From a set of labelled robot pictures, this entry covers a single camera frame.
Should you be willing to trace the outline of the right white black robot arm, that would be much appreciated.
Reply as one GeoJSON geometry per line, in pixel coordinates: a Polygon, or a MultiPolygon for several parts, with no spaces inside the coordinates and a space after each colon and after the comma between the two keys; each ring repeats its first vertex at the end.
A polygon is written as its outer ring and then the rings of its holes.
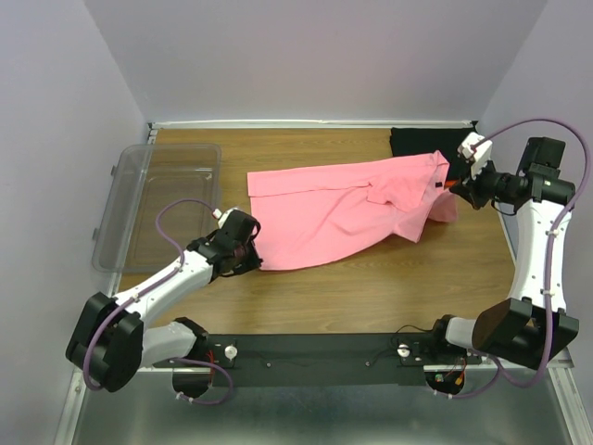
{"type": "Polygon", "coordinates": [[[518,224],[515,272],[508,297],[474,320],[445,315],[426,340],[428,356],[449,362],[461,349],[477,350],[536,370],[576,337],[579,322],[567,315],[562,289],[563,245],[572,214],[574,184],[560,177],[563,141],[528,139],[515,173],[497,171],[491,142],[470,133],[458,148],[466,165],[451,191],[476,210],[512,206],[518,224]]]}

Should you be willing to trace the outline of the pink t shirt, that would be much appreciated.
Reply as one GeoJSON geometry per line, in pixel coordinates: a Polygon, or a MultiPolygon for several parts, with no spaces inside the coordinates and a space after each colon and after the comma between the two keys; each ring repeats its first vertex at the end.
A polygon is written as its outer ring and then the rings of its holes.
{"type": "Polygon", "coordinates": [[[427,221],[453,223],[449,163],[434,153],[371,162],[251,172],[247,192],[261,225],[264,271],[340,261],[396,235],[420,240],[427,221]]]}

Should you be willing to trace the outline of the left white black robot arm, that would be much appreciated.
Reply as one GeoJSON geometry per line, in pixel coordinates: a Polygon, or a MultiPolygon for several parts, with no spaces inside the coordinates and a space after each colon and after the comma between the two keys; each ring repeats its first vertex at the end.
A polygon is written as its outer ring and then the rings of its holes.
{"type": "Polygon", "coordinates": [[[259,222],[233,208],[215,210],[217,229],[192,241],[179,256],[141,284],[112,297],[98,292],[85,303],[66,349],[91,390],[115,392],[142,367],[169,360],[186,366],[207,356],[207,332],[182,318],[153,323],[167,309],[221,277],[257,270],[259,222]]]}

